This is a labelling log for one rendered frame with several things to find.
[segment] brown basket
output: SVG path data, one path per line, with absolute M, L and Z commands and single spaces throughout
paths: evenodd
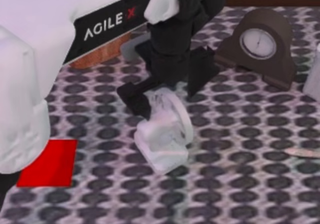
M 101 62 L 113 59 L 121 54 L 120 46 L 130 40 L 130 38 L 131 33 L 122 35 L 114 41 L 107 43 L 101 46 L 99 49 L 96 49 L 95 51 L 72 62 L 70 65 L 76 69 L 85 69 L 100 64 Z

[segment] white plastic object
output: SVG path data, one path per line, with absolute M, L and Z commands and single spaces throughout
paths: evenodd
M 150 0 L 144 17 L 150 24 L 166 21 L 179 13 L 179 0 Z
M 150 120 L 142 120 L 134 140 L 155 173 L 166 174 L 187 162 L 186 147 L 193 140 L 193 126 L 181 100 L 161 88 L 150 98 Z
M 133 61 L 139 58 L 135 47 L 150 39 L 150 33 L 140 35 L 132 40 L 129 40 L 120 46 L 121 55 L 126 61 Z
M 22 170 L 50 135 L 50 92 L 74 21 L 120 0 L 0 0 L 0 173 Z
M 320 158 L 320 151 L 310 150 L 305 148 L 287 148 L 284 150 L 288 155 L 306 158 Z
M 302 92 L 320 102 L 320 44 L 316 48 L 314 57 Z

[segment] red sticky note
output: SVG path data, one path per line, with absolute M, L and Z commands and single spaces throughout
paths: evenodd
M 76 140 L 49 140 L 42 154 L 20 175 L 18 187 L 68 187 L 76 156 Z

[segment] brown clock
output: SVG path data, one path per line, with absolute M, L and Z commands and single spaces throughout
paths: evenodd
M 221 42 L 215 61 L 226 67 L 245 67 L 261 74 L 266 83 L 289 90 L 296 75 L 290 52 L 292 39 L 285 17 L 270 9 L 256 9 Z

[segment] dotted surface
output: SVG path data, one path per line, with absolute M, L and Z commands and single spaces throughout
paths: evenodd
M 215 48 L 254 8 L 225 8 L 193 39 Z M 275 8 L 292 24 L 298 75 L 281 92 L 245 70 L 225 70 L 192 100 L 190 160 L 153 173 L 132 135 L 141 120 L 116 94 L 147 76 L 122 57 L 63 67 L 48 96 L 52 138 L 79 140 L 70 188 L 12 188 L 0 224 L 319 224 L 320 161 L 287 147 L 320 147 L 320 104 L 301 93 L 320 39 L 318 8 Z M 135 32 L 143 33 L 145 27 Z

